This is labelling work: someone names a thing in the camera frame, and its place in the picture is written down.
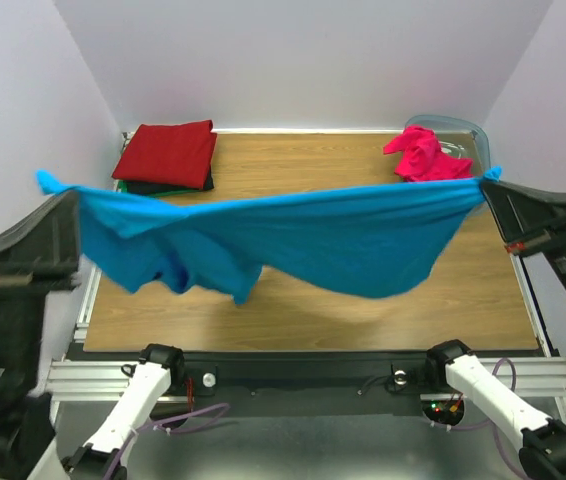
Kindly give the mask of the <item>blue t-shirt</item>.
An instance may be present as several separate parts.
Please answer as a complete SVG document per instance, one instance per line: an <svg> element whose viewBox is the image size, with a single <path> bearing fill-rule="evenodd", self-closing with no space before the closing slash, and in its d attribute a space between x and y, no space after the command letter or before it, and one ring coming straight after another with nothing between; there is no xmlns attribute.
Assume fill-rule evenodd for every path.
<svg viewBox="0 0 566 480"><path fill-rule="evenodd" d="M177 206L73 187L83 254L130 293L159 281L244 304L264 268L382 299L428 278L485 199L476 178L391 183Z"/></svg>

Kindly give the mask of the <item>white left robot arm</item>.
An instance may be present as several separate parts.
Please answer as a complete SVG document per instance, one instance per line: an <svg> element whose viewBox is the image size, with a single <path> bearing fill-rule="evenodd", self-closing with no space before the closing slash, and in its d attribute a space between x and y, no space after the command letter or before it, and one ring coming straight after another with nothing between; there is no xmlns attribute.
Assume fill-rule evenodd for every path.
<svg viewBox="0 0 566 480"><path fill-rule="evenodd" d="M124 451L157 400L185 382L181 350L150 345L110 415L61 460L51 396L38 383L46 298L71 291L80 262L79 197L53 196L0 234L0 479L124 479Z"/></svg>

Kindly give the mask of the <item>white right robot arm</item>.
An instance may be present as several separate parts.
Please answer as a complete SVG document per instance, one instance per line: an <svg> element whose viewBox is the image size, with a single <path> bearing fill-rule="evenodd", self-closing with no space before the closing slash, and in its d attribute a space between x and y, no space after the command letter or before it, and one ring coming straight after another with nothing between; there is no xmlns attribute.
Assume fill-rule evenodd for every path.
<svg viewBox="0 0 566 480"><path fill-rule="evenodd" d="M484 180L480 188L506 250L543 255L566 290L566 193ZM532 407L491 374L461 341L427 352L426 384L472 401L510 440L531 479L566 479L566 425Z"/></svg>

